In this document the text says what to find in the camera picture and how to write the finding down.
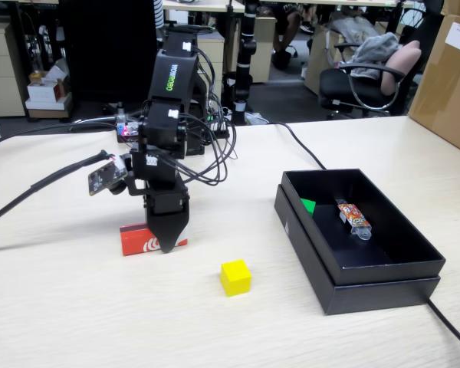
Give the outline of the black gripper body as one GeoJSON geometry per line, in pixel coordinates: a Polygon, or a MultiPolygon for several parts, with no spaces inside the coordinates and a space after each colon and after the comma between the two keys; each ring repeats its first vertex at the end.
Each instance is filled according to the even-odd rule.
{"type": "Polygon", "coordinates": [[[148,215],[189,212],[189,191],[176,169],[155,151],[131,150],[128,159],[128,191],[143,196],[148,215]]]}

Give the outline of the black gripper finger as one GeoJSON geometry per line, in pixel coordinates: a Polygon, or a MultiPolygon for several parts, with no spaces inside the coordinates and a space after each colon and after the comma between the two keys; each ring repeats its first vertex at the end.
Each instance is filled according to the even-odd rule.
{"type": "Polygon", "coordinates": [[[151,209],[146,211],[147,227],[157,238],[163,253],[170,253],[175,248],[188,223],[188,210],[163,214],[155,214],[151,209]]]}

